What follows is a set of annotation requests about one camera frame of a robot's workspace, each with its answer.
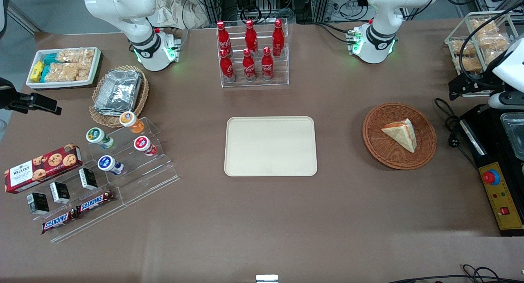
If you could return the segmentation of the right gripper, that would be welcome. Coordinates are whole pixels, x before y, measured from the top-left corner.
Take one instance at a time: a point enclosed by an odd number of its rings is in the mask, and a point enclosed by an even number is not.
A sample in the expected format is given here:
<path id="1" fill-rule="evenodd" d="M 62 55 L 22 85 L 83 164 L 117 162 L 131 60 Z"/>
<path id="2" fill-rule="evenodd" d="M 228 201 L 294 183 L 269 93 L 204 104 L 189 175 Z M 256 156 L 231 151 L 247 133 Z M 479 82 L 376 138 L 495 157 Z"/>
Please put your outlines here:
<path id="1" fill-rule="evenodd" d="M 61 115 L 62 108 L 58 102 L 37 93 L 23 94 L 18 92 L 7 79 L 0 78 L 0 109 L 8 111 L 45 111 Z"/>

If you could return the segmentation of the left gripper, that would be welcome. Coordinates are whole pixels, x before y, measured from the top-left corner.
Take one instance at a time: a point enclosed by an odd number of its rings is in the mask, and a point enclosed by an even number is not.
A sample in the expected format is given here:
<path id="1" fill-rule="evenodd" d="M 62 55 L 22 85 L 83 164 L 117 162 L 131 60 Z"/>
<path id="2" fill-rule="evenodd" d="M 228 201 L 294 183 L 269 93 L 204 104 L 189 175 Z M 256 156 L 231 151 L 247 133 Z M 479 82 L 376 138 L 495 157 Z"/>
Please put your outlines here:
<path id="1" fill-rule="evenodd" d="M 501 93 L 505 91 L 505 83 L 494 74 L 499 63 L 490 63 L 484 72 L 474 74 L 471 71 L 461 73 L 448 83 L 449 100 L 455 101 L 460 97 L 469 97 L 482 91 Z"/>

